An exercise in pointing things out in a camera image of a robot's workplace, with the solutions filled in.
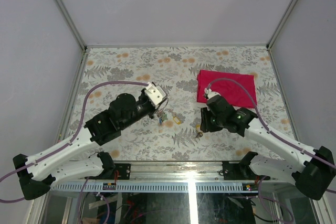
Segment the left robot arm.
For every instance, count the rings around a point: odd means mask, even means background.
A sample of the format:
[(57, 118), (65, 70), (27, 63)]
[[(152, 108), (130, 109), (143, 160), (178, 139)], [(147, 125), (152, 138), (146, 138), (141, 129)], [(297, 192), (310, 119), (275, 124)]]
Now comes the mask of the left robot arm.
[(137, 99), (128, 93), (120, 94), (108, 109), (87, 121), (74, 139), (67, 138), (39, 154), (15, 156), (13, 163), (24, 199), (36, 199), (53, 186), (77, 178), (111, 178), (116, 165), (109, 153), (101, 151), (82, 161), (73, 158), (120, 137), (123, 130), (145, 116), (152, 119), (166, 99), (160, 87), (144, 88)]

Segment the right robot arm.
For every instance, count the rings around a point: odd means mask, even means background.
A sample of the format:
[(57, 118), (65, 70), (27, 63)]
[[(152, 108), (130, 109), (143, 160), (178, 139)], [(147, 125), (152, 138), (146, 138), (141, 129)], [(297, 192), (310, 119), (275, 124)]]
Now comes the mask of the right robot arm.
[(280, 157), (271, 159), (249, 152), (239, 166), (240, 175), (245, 179), (268, 176), (294, 185), (310, 199), (320, 200), (335, 178), (335, 163), (328, 148), (298, 142), (268, 126), (252, 110), (235, 109), (224, 97), (215, 94), (201, 109), (201, 131), (223, 129), (255, 141)]

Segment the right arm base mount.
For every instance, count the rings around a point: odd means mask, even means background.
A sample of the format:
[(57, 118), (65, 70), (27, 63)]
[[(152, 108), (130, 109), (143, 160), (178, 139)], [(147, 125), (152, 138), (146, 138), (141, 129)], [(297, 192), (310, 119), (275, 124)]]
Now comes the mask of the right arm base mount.
[(224, 180), (244, 180), (244, 170), (239, 162), (222, 161)]

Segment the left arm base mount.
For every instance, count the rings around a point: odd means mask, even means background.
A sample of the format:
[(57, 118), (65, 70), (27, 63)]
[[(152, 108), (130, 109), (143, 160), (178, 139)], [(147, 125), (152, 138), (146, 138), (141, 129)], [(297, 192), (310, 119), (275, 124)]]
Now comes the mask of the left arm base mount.
[(131, 175), (131, 164), (117, 163), (113, 170), (109, 170), (102, 175), (102, 179), (109, 180), (129, 180)]

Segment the key with yellow tag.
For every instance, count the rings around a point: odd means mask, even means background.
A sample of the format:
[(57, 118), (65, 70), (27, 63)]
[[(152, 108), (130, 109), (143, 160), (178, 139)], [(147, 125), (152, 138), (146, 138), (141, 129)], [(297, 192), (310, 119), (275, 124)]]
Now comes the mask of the key with yellow tag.
[(197, 125), (196, 126), (196, 131), (197, 131), (197, 134), (196, 134), (196, 138), (200, 138), (203, 136), (203, 132), (201, 131), (201, 126), (200, 125)]

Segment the metal keyring with clips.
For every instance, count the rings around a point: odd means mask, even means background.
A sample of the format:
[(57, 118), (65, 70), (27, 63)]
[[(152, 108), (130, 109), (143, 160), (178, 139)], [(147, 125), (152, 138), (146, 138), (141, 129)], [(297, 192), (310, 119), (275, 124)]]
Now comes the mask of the metal keyring with clips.
[(159, 107), (159, 110), (156, 113), (157, 118), (159, 119), (159, 126), (162, 126), (163, 123), (167, 120), (167, 115), (165, 109), (169, 103), (169, 98), (166, 98), (162, 107)]

